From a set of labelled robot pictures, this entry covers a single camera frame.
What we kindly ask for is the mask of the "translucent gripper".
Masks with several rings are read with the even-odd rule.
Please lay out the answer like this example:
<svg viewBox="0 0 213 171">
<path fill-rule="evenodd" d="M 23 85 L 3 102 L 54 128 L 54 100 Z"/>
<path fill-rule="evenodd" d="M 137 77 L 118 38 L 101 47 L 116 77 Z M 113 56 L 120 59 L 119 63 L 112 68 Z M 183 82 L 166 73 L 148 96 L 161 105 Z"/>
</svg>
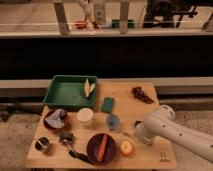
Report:
<svg viewBox="0 0 213 171">
<path fill-rule="evenodd" d="M 138 136 L 136 135 L 135 132 L 130 133 L 130 139 L 134 142 L 134 145 L 137 148 L 143 148 L 144 144 L 142 143 L 142 141 L 138 138 Z"/>
</svg>

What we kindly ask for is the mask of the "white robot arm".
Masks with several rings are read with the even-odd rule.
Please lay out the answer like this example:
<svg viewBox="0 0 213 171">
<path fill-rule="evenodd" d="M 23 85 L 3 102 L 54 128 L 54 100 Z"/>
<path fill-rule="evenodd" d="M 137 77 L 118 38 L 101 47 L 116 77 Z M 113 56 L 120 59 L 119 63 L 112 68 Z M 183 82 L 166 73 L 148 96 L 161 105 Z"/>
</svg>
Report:
<svg viewBox="0 0 213 171">
<path fill-rule="evenodd" d="M 213 136 L 179 125 L 174 119 L 174 110 L 160 105 L 135 126 L 135 135 L 146 145 L 160 136 L 213 163 Z"/>
</svg>

